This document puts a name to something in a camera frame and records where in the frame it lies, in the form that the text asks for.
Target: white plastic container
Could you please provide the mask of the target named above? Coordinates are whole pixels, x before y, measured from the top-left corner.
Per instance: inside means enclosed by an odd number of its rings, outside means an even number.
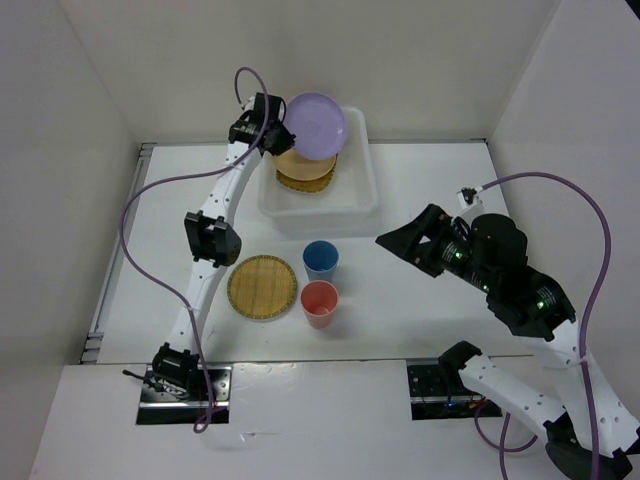
[[[378,189],[373,174],[364,114],[342,107],[349,137],[338,154],[329,186],[320,193],[301,193],[280,184],[271,157],[261,162],[258,206],[283,232],[357,235],[372,227],[378,208]]]

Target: red cup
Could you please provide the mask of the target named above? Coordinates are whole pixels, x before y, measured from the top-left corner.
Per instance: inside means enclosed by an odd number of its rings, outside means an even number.
[[[336,287],[324,280],[309,282],[300,294],[302,310],[313,328],[325,328],[333,320],[338,306]]]

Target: white panel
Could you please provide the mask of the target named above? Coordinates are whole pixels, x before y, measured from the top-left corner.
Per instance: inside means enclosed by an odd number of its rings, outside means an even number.
[[[156,147],[145,183],[215,169],[225,154],[224,145]],[[432,279],[374,243],[375,236],[408,223],[429,203],[457,213],[460,188],[495,179],[486,145],[371,145],[371,155],[381,208],[367,221],[370,236],[332,240],[340,251],[334,277],[340,306],[333,325],[323,331],[309,327],[299,301],[272,321],[242,317],[227,298],[230,268],[204,330],[208,361],[436,357],[462,339],[490,354],[525,351],[487,309],[481,292],[450,274]],[[258,208],[259,177],[256,172],[249,180],[234,223],[243,240],[239,261],[253,255],[283,258],[297,275],[299,292],[307,282],[302,251],[318,237],[293,237],[271,226]],[[214,182],[204,178],[160,186],[143,195],[136,211],[132,255],[182,292],[192,264],[184,215],[202,205]],[[506,213],[498,189],[487,192],[484,201],[487,211]],[[112,278],[117,283],[100,321],[105,337],[99,360],[149,362],[167,340],[180,302],[128,263]]]
[[[55,2],[3,2],[0,64],[0,476],[13,480],[80,357],[135,149]]]
[[[548,391],[532,359],[496,363]],[[472,420],[411,420],[403,361],[236,365],[229,424],[200,436],[191,425],[136,426],[140,384],[122,368],[65,369],[32,480],[500,478],[498,454]],[[482,425],[497,441],[501,420]],[[510,431],[509,446],[531,435],[515,421]],[[508,455],[507,470],[565,478],[541,442]]]
[[[544,170],[581,185],[613,234],[610,274],[590,344],[629,410],[640,415],[640,21],[624,0],[564,0],[491,137],[502,175]],[[549,181],[505,187],[535,264],[581,313],[603,255],[600,224],[576,194]]]
[[[157,141],[226,137],[245,64],[284,97],[361,108],[373,139],[485,137],[556,1],[61,4],[137,138]]]

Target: plastic cup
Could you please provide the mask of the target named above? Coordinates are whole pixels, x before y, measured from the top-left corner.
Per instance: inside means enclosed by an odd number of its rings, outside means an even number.
[[[309,325],[317,329],[325,328],[333,320],[338,306],[338,291],[329,282],[315,280],[302,289],[300,303]]]
[[[332,243],[317,240],[307,245],[302,253],[302,260],[309,281],[331,282],[338,265],[338,258],[338,249]]]

